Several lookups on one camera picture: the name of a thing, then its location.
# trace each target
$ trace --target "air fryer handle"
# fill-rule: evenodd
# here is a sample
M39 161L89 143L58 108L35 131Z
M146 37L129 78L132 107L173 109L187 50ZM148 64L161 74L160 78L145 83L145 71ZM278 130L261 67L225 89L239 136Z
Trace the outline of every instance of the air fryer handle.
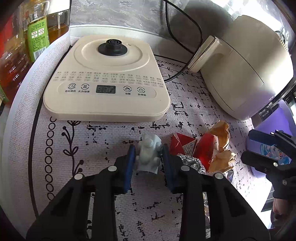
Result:
M191 72L198 72L208 59L215 54L227 55L233 49L223 40L215 36L209 36L189 63L188 69Z

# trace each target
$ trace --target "digital display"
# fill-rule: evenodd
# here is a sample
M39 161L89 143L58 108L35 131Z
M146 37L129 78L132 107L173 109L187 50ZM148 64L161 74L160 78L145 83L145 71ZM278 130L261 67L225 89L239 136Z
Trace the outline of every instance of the digital display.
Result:
M104 94L115 94L116 86L114 86L114 85L97 85L96 92L97 93L104 93Z

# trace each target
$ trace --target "gray marble wall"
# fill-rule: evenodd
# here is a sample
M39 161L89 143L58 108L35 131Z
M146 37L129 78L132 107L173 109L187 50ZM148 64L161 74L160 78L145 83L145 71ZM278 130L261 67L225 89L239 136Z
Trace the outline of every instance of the gray marble wall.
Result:
M239 15L261 20L273 30L283 30L294 44L295 34L271 0L171 0L183 9L202 30L204 40L209 35L221 37ZM173 33L183 43L196 46L200 35L197 27L174 8L169 7ZM170 38L167 33L162 0L73 0L71 25L106 24L137 28Z

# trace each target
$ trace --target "beige air fryer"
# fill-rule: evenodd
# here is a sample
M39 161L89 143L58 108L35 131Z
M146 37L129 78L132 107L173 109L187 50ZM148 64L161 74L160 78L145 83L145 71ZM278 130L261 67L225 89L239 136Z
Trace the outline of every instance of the beige air fryer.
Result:
M245 15L222 39L209 36L188 68L201 71L217 103L239 120L257 113L293 77L292 60L281 38Z

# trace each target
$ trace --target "amber liquid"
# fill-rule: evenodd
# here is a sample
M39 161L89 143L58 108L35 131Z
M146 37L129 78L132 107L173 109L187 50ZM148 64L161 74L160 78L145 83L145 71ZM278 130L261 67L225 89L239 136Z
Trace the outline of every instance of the amber liquid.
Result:
M48 29L48 37L49 37L49 42L52 43L59 37L63 36L65 33L67 33L69 30L69 26L67 24L61 24L61 27L58 28L58 26L53 26Z
M30 69L28 56L25 54L25 45L17 46L7 59L0 62L0 85L11 105L24 77Z

